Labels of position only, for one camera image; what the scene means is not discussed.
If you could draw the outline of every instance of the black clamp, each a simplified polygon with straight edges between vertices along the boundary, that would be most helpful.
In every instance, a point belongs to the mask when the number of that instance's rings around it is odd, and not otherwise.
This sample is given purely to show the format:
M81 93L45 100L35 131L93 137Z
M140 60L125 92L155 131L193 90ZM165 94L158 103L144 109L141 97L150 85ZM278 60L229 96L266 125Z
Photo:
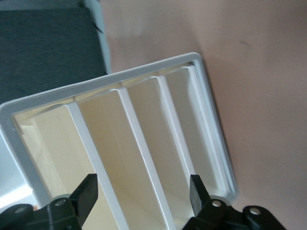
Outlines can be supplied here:
M15 205L0 214L0 230L81 230L98 199L96 174L89 174L70 195L40 210L32 205Z
M200 176L191 175L190 201L195 217L183 230L285 230L267 209L247 206L236 211L219 199L211 199Z

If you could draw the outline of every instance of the gray cushion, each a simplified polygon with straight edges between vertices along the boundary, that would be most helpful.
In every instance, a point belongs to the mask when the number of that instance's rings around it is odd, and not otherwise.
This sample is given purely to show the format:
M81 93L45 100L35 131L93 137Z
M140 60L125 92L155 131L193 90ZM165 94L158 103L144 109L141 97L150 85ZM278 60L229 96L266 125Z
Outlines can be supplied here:
M87 8L0 11L0 103L105 74Z

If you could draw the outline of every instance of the screw hole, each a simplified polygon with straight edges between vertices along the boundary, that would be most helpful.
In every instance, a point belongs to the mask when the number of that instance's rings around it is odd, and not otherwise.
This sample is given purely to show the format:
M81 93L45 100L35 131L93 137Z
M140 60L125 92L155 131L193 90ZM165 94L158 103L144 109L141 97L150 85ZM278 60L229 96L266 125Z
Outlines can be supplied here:
M214 201L212 201L212 205L214 207L220 207L220 206L222 206L222 203L220 201L218 201L218 200L214 200Z
M55 203L55 206L61 206L62 204L64 204L66 201L66 199L61 199L61 200L58 200L56 203Z
M258 208L256 208L256 207L251 207L249 209L249 211L250 211L251 214L256 215L256 216L261 214L260 210Z

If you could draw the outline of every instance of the white plastic tray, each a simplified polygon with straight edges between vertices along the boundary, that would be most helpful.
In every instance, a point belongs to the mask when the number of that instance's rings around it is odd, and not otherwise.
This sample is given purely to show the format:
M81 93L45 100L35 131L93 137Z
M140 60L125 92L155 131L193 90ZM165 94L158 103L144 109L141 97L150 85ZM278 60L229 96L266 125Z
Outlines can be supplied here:
M237 195L195 53L5 103L0 125L34 206L97 173L99 198L84 229L181 229L193 216L190 174L211 195Z

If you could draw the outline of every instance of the pink wall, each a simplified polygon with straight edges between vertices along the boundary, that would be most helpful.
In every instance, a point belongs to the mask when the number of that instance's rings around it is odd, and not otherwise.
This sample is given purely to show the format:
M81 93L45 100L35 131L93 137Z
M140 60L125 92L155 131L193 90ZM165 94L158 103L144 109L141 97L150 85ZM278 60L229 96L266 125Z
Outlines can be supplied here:
M235 207L307 226L307 1L101 0L117 72L205 59L240 188Z

